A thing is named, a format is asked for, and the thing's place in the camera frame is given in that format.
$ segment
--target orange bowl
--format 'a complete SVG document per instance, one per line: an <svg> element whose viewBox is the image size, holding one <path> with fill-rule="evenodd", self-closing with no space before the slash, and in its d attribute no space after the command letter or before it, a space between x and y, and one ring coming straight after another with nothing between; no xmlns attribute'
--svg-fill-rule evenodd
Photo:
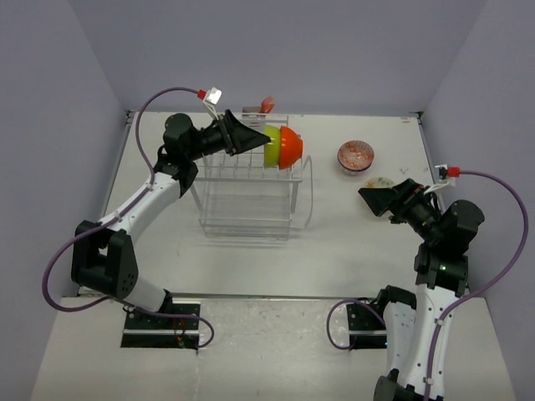
<svg viewBox="0 0 535 401"><path fill-rule="evenodd" d="M281 127L281 155L278 168L286 170L303 157L303 140L292 129Z"/></svg>

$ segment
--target rack wire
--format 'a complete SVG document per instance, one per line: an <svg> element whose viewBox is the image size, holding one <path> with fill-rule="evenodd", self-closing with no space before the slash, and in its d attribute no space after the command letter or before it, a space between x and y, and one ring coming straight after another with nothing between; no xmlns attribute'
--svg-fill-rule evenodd
<svg viewBox="0 0 535 401"><path fill-rule="evenodd" d="M265 124L288 125L288 116L242 114L239 119L259 132L263 132ZM206 236L287 240L292 229L306 228L313 209L312 159L308 156L305 161L298 160L292 167L279 170L264 168L263 157L263 148L256 148L233 157L221 152L202 159L191 193ZM293 214L308 165L311 207L305 224L296 227L292 224Z"/></svg>

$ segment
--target dish rack handle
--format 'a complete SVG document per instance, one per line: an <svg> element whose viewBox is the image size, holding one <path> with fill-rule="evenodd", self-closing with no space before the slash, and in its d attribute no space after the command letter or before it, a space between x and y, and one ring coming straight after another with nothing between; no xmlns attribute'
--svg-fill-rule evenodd
<svg viewBox="0 0 535 401"><path fill-rule="evenodd" d="M310 155L308 155L304 161L303 172L307 169L307 165L310 165L310 212L308 213L307 220L304 222L304 226L302 227L292 226L291 228L293 230L306 229L308 227L308 223L310 222L310 219L312 219L312 211L314 207L314 180L313 180L312 157Z"/></svg>

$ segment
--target green bowl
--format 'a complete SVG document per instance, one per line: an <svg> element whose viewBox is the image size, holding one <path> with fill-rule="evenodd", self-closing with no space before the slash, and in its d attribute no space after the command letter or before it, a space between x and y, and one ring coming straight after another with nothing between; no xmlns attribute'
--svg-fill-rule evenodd
<svg viewBox="0 0 535 401"><path fill-rule="evenodd" d="M281 130L272 125L266 125L264 134L271 138L271 142L264 145L264 167L277 167L281 156Z"/></svg>

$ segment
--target dish rack leg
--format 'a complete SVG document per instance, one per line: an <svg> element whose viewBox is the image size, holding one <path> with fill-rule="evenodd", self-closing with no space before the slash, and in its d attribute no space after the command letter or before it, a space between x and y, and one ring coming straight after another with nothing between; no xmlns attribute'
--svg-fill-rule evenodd
<svg viewBox="0 0 535 401"><path fill-rule="evenodd" d="M292 184L292 201L290 203L290 211L292 213L295 213L295 206L298 203L298 188L299 188L299 183L294 182Z"/></svg>
<svg viewBox="0 0 535 401"><path fill-rule="evenodd" d="M195 200L197 208L199 209L199 211L202 211L201 198L199 198L199 194L197 193L197 189L195 188L195 183L191 185L190 192L193 195L193 199Z"/></svg>

